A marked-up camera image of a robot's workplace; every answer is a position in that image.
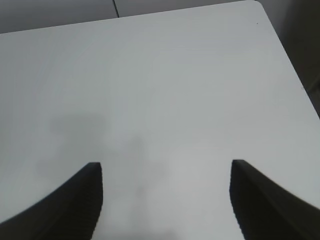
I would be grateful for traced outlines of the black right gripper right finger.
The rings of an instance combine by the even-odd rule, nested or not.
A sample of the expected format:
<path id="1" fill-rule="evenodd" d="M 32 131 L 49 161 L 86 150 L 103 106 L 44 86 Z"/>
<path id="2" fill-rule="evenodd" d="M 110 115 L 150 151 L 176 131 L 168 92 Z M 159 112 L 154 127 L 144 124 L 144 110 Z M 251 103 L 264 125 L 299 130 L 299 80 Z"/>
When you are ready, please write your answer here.
<path id="1" fill-rule="evenodd" d="M 242 159 L 231 163 L 229 196 L 246 240 L 318 240 L 320 210 Z"/>

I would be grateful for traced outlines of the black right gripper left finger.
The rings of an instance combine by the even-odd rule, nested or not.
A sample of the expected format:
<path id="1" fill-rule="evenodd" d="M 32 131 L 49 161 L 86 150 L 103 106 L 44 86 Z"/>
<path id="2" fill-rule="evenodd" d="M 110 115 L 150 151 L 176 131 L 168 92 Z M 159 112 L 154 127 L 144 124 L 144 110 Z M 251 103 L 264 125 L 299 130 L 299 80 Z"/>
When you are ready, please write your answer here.
<path id="1" fill-rule="evenodd" d="M 103 205 L 99 162 L 89 162 L 55 191 L 0 224 L 2 240 L 90 240 Z"/>

